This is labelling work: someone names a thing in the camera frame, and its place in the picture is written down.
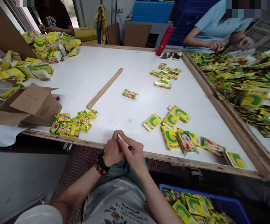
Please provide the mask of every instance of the red bottle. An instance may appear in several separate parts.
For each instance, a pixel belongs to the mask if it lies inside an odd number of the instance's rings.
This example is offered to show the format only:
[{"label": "red bottle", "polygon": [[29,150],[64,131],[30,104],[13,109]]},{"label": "red bottle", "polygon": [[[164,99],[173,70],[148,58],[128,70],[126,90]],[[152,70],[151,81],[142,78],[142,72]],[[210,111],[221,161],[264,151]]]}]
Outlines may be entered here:
[{"label": "red bottle", "polygon": [[166,33],[164,34],[163,39],[159,45],[159,48],[157,49],[156,55],[160,56],[162,54],[162,52],[165,49],[173,31],[174,31],[174,27],[167,28]]}]

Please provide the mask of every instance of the small black object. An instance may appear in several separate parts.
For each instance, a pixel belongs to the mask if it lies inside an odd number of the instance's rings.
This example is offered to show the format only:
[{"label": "small black object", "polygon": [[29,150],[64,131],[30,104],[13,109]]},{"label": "small black object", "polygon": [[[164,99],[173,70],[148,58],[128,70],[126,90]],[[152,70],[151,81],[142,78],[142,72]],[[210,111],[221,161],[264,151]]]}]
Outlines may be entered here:
[{"label": "small black object", "polygon": [[106,166],[104,163],[104,159],[103,159],[103,155],[104,154],[99,154],[98,155],[98,163],[100,164],[100,166],[106,171],[108,172],[110,167]]}]

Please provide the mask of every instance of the white table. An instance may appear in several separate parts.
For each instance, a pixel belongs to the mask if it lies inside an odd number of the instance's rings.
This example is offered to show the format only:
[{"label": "white table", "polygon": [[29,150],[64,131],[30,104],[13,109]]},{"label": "white table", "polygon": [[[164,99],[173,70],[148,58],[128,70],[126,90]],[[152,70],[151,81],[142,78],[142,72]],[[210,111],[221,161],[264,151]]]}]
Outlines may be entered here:
[{"label": "white table", "polygon": [[[152,69],[157,69],[160,63],[183,70],[178,80],[171,81],[171,90],[154,86],[158,78],[149,74]],[[145,155],[155,155],[155,159],[165,160],[162,158],[166,156],[165,161],[245,176],[252,176],[252,173],[257,172],[182,60],[161,59],[152,51],[81,46],[77,56],[66,58],[64,62],[53,64],[52,67],[55,73],[51,80],[28,79],[24,84],[57,87],[52,93],[60,96],[61,113],[70,113],[72,117],[76,116],[78,111],[87,110],[85,106],[97,92],[119,68],[124,69],[93,106],[100,114],[91,122],[92,128],[88,133],[80,132],[79,140],[95,142],[99,147],[111,138],[114,130],[121,129],[130,138],[142,142]],[[124,89],[137,92],[138,101],[122,96]],[[188,153],[186,157],[180,151],[169,151],[160,127],[149,132],[143,122],[154,113],[165,118],[169,105],[173,104],[192,116],[186,124],[179,121],[177,127],[211,139],[225,146],[230,152],[239,153],[248,169],[225,166],[223,160],[202,149],[199,149],[199,154]],[[49,133],[49,128],[38,126],[32,128],[32,131]]]}]

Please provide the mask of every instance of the white wall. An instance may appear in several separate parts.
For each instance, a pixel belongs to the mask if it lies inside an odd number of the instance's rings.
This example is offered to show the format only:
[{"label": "white wall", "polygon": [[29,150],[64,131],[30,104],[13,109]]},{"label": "white wall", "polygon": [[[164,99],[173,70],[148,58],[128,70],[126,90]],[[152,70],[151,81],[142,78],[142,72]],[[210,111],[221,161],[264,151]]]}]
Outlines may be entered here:
[{"label": "white wall", "polygon": [[117,17],[116,20],[119,23],[120,39],[124,37],[123,35],[123,24],[125,22],[126,16],[133,13],[133,8],[136,0],[118,0],[117,1]]}]

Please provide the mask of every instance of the brown cardboard box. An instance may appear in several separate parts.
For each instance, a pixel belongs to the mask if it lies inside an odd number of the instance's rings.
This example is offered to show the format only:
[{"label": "brown cardboard box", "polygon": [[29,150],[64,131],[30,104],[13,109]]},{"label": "brown cardboard box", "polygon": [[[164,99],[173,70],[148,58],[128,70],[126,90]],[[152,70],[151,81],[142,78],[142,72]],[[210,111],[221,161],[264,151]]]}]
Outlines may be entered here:
[{"label": "brown cardboard box", "polygon": [[20,88],[0,106],[0,124],[16,125],[20,122],[39,126],[51,126],[62,108],[52,96],[57,88],[40,87],[32,83]]}]

